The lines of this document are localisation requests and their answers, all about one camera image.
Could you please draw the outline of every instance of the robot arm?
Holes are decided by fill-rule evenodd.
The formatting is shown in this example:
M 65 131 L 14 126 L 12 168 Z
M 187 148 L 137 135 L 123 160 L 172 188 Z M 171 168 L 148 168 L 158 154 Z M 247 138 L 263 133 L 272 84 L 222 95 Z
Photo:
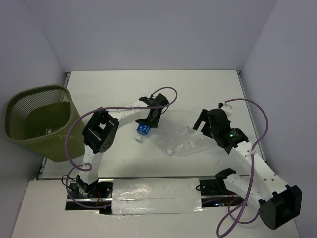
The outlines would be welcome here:
M 193 129 L 197 130 L 204 121 L 203 135 L 213 138 L 248 173 L 251 170 L 250 156 L 254 154 L 254 185 L 248 203 L 259 209 L 263 222 L 275 230 L 300 214 L 302 192 L 297 186 L 290 187 L 258 153 L 251 151 L 252 144 L 240 129 L 230 127 L 231 106 L 220 103 L 219 107 L 210 111 L 203 109 Z M 218 173 L 218 178 L 223 181 L 225 189 L 246 196 L 249 182 L 234 170 L 224 170 Z
M 141 97 L 128 107 L 164 106 L 168 104 L 167 98 L 158 94 L 155 98 Z M 116 132 L 121 127 L 131 123 L 144 123 L 151 128 L 157 128 L 162 109 L 133 109 L 114 110 L 111 112 L 95 112 L 83 130 L 85 154 L 83 164 L 92 165 L 89 171 L 80 171 L 76 177 L 79 191 L 89 197 L 96 190 L 98 183 L 98 170 L 103 157 L 103 152 L 108 150 L 113 142 Z

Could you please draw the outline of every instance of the plastic water bottle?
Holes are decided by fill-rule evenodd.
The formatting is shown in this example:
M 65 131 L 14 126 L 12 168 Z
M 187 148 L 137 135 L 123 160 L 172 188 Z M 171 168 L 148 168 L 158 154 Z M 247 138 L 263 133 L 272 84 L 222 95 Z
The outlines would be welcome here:
M 189 126 L 179 128 L 177 131 L 165 134 L 158 139 L 158 146 L 161 150 L 166 151 L 176 143 L 187 140 L 194 132 Z
M 137 128 L 137 136 L 135 137 L 135 140 L 142 143 L 142 140 L 147 134 L 149 133 L 150 127 L 148 125 L 145 125 L 143 123 L 140 123 Z
M 210 140 L 203 135 L 198 135 L 167 149 L 167 154 L 181 157 L 208 149 L 210 149 Z

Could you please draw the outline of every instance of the mesh trash can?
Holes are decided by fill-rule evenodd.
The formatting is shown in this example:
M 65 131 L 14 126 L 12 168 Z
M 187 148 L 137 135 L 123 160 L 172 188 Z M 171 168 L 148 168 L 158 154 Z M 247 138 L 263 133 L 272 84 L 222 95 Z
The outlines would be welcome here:
M 65 139 L 79 114 L 69 91 L 60 85 L 33 88 L 15 95 L 5 109 L 5 132 L 15 143 L 49 159 L 67 160 Z M 79 122 L 69 140 L 72 158 L 84 154 L 83 122 Z

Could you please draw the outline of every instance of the gray wall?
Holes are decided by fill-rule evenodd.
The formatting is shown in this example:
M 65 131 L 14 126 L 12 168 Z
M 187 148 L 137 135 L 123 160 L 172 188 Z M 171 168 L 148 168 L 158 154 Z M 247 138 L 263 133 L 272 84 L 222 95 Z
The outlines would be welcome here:
M 25 0 L 71 70 L 242 69 L 276 0 Z
M 19 91 L 63 82 L 63 70 L 23 0 L 2 0 L 0 7 L 1 125 L 7 101 Z M 41 156 L 8 142 L 0 126 L 0 233 L 11 237 L 28 180 L 39 171 Z
M 317 235 L 317 1 L 279 0 L 242 70 L 247 96 L 270 119 L 269 164 L 303 192 L 301 238 Z M 261 132 L 264 120 L 254 110 Z

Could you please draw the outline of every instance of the wire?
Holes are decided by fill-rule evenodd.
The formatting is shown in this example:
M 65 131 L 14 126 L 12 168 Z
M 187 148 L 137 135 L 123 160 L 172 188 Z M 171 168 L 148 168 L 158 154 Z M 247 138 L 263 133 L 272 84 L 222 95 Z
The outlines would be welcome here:
M 260 111 L 263 113 L 264 117 L 265 117 L 265 121 L 266 121 L 266 128 L 265 128 L 265 132 L 263 133 L 263 135 L 252 145 L 251 147 L 251 150 L 254 150 L 254 148 L 256 147 L 256 145 L 266 136 L 267 134 L 267 131 L 268 131 L 268 118 L 267 118 L 267 115 L 265 113 L 265 111 L 259 106 L 259 104 L 257 104 L 256 102 L 250 100 L 250 99 L 245 99 L 245 98 L 235 98 L 235 99 L 230 99 L 230 100 L 227 100 L 225 101 L 225 103 L 229 103 L 229 102 L 233 102 L 233 101 L 246 101 L 246 102 L 249 102 L 249 103 L 252 103 L 254 104 L 255 106 L 257 106 Z M 249 199 L 249 196 L 250 196 L 250 193 L 251 193 L 251 188 L 252 188 L 252 184 L 253 184 L 253 178 L 254 178 L 254 154 L 251 154 L 251 172 L 250 172 L 250 183 L 249 183 L 249 186 L 248 186 L 248 190 L 247 190 L 247 194 L 246 194 L 246 197 L 244 199 L 244 201 L 241 203 L 241 209 L 239 211 L 239 214 L 236 218 L 233 218 L 234 222 L 233 224 L 229 227 L 228 230 L 226 230 L 223 234 L 219 234 L 219 230 L 220 230 L 220 227 L 223 223 L 223 221 L 228 217 L 230 216 L 235 210 L 238 209 L 238 207 L 232 209 L 231 211 L 229 211 L 219 222 L 218 226 L 217 226 L 217 230 L 216 230 L 216 233 L 217 233 L 217 236 L 219 238 L 223 238 L 225 237 L 226 235 L 228 235 L 233 229 L 234 227 L 239 223 L 239 220 L 243 214 L 243 211 L 244 209 L 246 208 L 247 206 L 247 202 L 248 202 L 248 199 Z
M 68 175 L 63 175 L 63 176 L 61 177 L 61 183 L 66 187 L 67 185 L 64 183 L 64 177 L 65 177 L 65 176 L 68 176 Z M 69 178 L 70 178 L 73 182 L 76 182 L 76 180 L 73 179 L 71 176 L 69 176 Z
M 68 178 L 69 178 L 69 176 L 70 176 L 70 173 L 73 172 L 74 169 L 75 169 L 75 167 L 73 167 L 73 168 L 68 172 L 68 174 L 67 174 L 68 176 L 66 177 L 66 184 L 68 184 Z M 100 209 L 100 208 L 106 208 L 106 207 L 111 206 L 111 204 L 109 204 L 109 205 L 104 205 L 104 206 L 95 206 L 95 207 L 94 207 L 94 206 L 87 206 L 87 205 L 84 205 L 84 204 L 82 204 L 82 203 L 76 201 L 76 200 L 72 197 L 72 195 L 71 195 L 71 193 L 70 193 L 70 191 L 69 191 L 69 187 L 68 187 L 68 186 L 66 186 L 66 191 L 67 191 L 67 194 L 68 194 L 69 198 L 70 198 L 71 200 L 73 200 L 74 203 L 76 203 L 77 205 L 79 205 L 79 206 L 81 206 L 81 207 L 89 208 L 89 209 Z
M 162 113 L 161 113 L 161 115 L 162 115 L 162 114 L 164 114 L 164 113 L 166 113 L 166 111 L 167 111 L 168 107 L 169 107 L 169 106 L 167 106 L 167 107 L 166 107 L 165 111 L 164 111 L 164 112 L 162 112 Z
M 79 206 L 82 206 L 82 207 L 84 207 L 84 208 L 89 208 L 89 209 L 99 209 L 99 208 L 105 208 L 105 207 L 111 206 L 111 204 L 109 204 L 109 205 L 104 205 L 104 206 L 96 206 L 96 207 L 86 206 L 86 205 L 84 205 L 84 204 L 82 204 L 82 203 L 76 201 L 76 200 L 71 196 L 71 194 L 70 194 L 69 187 L 67 186 L 67 184 L 68 184 L 68 179 L 70 178 L 71 172 L 72 172 L 74 169 L 78 169 L 78 170 L 80 170 L 80 171 L 89 171 L 89 170 L 91 170 L 92 167 L 93 167 L 90 163 L 84 163 L 84 164 L 81 164 L 81 165 L 77 165 L 77 164 L 75 164 L 75 163 L 72 161 L 72 158 L 70 157 L 70 153 L 69 153 L 69 150 L 68 150 L 68 143 L 69 143 L 70 135 L 71 135 L 71 133 L 72 133 L 74 127 L 75 127 L 75 126 L 78 124 L 78 122 L 80 122 L 81 119 L 83 119 L 84 117 L 86 117 L 86 116 L 88 116 L 88 115 L 90 115 L 90 114 L 92 114 L 92 113 L 99 112 L 99 111 L 104 111 L 104 110 L 117 110 L 117 109 L 119 109 L 119 110 L 161 109 L 161 108 L 169 107 L 170 105 L 172 105 L 172 104 L 176 101 L 176 99 L 177 99 L 177 97 L 178 97 L 178 93 L 177 93 L 177 91 L 176 91 L 175 88 L 173 88 L 173 87 L 162 87 L 162 88 L 159 88 L 158 90 L 156 90 L 155 92 L 153 92 L 153 93 L 151 94 L 151 96 L 153 96 L 154 93 L 156 93 L 156 92 L 158 92 L 158 91 L 161 91 L 161 90 L 163 90 L 163 89 L 171 89 L 171 90 L 173 90 L 173 91 L 175 92 L 175 98 L 173 99 L 173 101 L 171 101 L 170 103 L 168 103 L 168 104 L 166 104 L 166 105 L 164 105 L 164 106 L 134 107 L 134 108 L 132 108 L 132 107 L 106 107 L 106 108 L 98 108 L 98 109 L 95 109 L 95 110 L 92 110 L 92 111 L 90 111 L 90 112 L 87 112 L 87 113 L 83 114 L 82 116 L 80 116 L 80 117 L 73 123 L 73 125 L 70 127 L 70 129 L 69 129 L 69 131 L 68 131 L 68 133 L 67 133 L 66 140 L 65 140 L 66 156 L 67 156 L 69 162 L 70 162 L 70 163 L 72 164 L 72 166 L 73 166 L 73 168 L 72 168 L 72 169 L 68 172 L 68 174 L 67 174 L 65 186 L 66 186 L 67 194 L 68 194 L 68 196 L 71 198 L 71 200 L 73 200 L 73 202 L 75 202 L 75 203 L 76 203 L 77 205 L 79 205 Z
M 233 213 L 234 211 L 236 211 L 239 207 L 242 206 L 242 203 L 240 203 L 237 207 L 235 207 L 234 209 L 230 210 L 231 204 L 232 204 L 234 201 L 237 201 L 237 200 L 239 200 L 239 198 L 233 199 L 233 200 L 229 203 L 229 205 L 228 205 L 228 214 L 230 215 L 230 217 L 231 217 L 233 220 L 235 220 L 235 218 L 233 217 L 232 213 Z M 254 222 L 254 221 L 258 218 L 258 216 L 259 216 L 259 211 L 257 212 L 257 214 L 255 215 L 255 217 L 254 217 L 253 219 L 251 219 L 251 220 L 249 220 L 249 221 L 247 221 L 247 222 L 240 222 L 240 221 L 239 221 L 238 223 L 240 223 L 240 224 L 250 224 L 250 223 Z

